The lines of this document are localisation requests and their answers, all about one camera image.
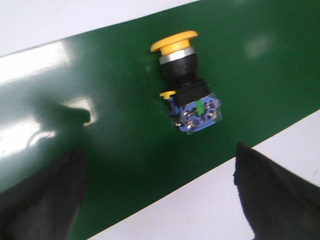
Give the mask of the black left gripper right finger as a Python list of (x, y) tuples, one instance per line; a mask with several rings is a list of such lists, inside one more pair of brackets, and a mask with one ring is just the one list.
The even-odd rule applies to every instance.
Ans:
[(234, 184), (256, 240), (318, 240), (320, 188), (238, 142)]

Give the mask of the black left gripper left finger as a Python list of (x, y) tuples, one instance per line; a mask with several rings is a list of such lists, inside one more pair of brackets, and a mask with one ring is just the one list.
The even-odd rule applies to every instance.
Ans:
[(0, 238), (66, 240), (87, 186), (83, 150), (57, 158), (0, 194)]

